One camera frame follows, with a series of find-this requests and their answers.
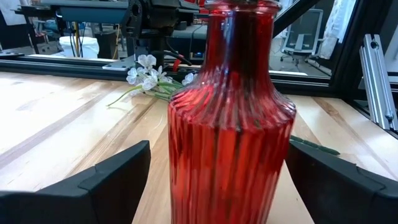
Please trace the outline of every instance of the cable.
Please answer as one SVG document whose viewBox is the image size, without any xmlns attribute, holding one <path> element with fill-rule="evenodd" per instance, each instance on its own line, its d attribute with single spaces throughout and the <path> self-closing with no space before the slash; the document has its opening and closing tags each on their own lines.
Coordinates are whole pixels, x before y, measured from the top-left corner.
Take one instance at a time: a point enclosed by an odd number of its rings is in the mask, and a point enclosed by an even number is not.
<svg viewBox="0 0 398 224">
<path fill-rule="evenodd" d="M 79 43 L 80 43 L 80 38 L 79 38 L 79 23 L 75 22 L 75 32 L 76 32 L 76 54 L 77 57 L 80 57 L 80 51 L 79 51 Z"/>
<path fill-rule="evenodd" d="M 70 33 L 69 33 L 69 40 L 70 40 L 70 48 L 72 49 L 73 57 L 76 57 L 75 51 L 73 50 L 72 31 L 70 31 Z"/>
<path fill-rule="evenodd" d="M 173 53 L 173 52 L 166 52 L 166 51 L 154 50 L 154 51 L 151 51 L 150 54 L 151 54 L 151 55 L 169 55 L 169 56 L 172 56 L 172 57 L 175 57 L 175 58 L 179 59 L 179 60 L 182 61 L 182 62 L 185 62 L 185 63 L 186 63 L 187 65 L 189 65 L 189 66 L 192 65 L 192 63 L 191 63 L 190 61 L 188 61 L 188 60 L 185 59 L 184 57 L 182 57 L 182 56 L 180 56 L 180 55 L 178 55 L 178 54 L 175 54 L 175 53 Z"/>
<path fill-rule="evenodd" d="M 81 38 L 81 42 L 80 42 L 80 56 L 83 57 L 83 41 L 85 39 L 85 32 L 86 32 L 86 24 L 84 23 L 84 28 L 83 28 L 83 37 Z"/>
<path fill-rule="evenodd" d="M 116 52 L 118 51 L 119 31 L 120 31 L 120 24 L 118 24 L 118 34 L 116 34 L 116 47 L 115 47 L 115 50 L 114 50 L 112 59 L 115 59 L 115 57 L 116 57 Z"/>
</svg>

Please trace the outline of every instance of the wood grain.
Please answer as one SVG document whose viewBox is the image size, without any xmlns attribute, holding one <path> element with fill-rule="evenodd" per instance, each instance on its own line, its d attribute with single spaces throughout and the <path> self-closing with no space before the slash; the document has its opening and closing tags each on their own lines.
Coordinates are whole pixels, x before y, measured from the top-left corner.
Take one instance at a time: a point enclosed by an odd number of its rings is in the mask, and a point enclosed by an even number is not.
<svg viewBox="0 0 398 224">
<path fill-rule="evenodd" d="M 133 223 L 170 223 L 167 102 L 126 96 L 106 107 L 126 82 L 0 73 L 0 87 L 1 190 L 42 189 L 148 139 L 151 167 Z M 397 179 L 395 138 L 341 100 L 289 98 L 298 108 L 294 135 Z M 312 223 L 285 164 L 268 223 Z"/>
</svg>

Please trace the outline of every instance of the machine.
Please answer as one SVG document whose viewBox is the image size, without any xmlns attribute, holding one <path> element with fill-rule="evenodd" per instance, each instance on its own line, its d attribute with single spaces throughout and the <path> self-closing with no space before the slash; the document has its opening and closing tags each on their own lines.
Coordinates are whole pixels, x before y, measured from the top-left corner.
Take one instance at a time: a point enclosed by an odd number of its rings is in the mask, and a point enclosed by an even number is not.
<svg viewBox="0 0 398 224">
<path fill-rule="evenodd" d="M 120 24 L 127 38 L 127 55 L 124 63 L 105 66 L 108 70 L 128 70 L 135 61 L 134 54 L 152 54 L 158 65 L 164 65 L 164 55 L 170 55 L 191 65 L 170 48 L 166 37 L 181 22 L 188 25 L 199 6 L 183 0 L 128 0 L 128 1 L 77 1 L 42 0 L 57 13 L 58 27 L 62 21 Z"/>
</svg>

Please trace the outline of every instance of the ribbed glass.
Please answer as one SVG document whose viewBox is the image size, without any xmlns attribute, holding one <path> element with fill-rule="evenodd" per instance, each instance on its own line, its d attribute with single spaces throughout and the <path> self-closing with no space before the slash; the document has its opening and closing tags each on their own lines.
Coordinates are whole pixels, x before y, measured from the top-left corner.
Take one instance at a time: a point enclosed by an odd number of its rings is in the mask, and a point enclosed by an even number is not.
<svg viewBox="0 0 398 224">
<path fill-rule="evenodd" d="M 208 8 L 205 64 L 168 108 L 172 223 L 265 223 L 296 113 L 268 72 L 278 5 Z"/>
</svg>

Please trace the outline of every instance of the red glass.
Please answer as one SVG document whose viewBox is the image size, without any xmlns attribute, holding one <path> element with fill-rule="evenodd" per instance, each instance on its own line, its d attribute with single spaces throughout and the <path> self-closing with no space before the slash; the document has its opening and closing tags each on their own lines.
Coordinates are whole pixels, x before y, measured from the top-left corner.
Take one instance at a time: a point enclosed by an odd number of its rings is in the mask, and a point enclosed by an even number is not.
<svg viewBox="0 0 398 224">
<path fill-rule="evenodd" d="M 172 223 L 265 223 L 296 113 L 268 72 L 279 5 L 206 6 L 205 64 L 168 107 Z"/>
</svg>

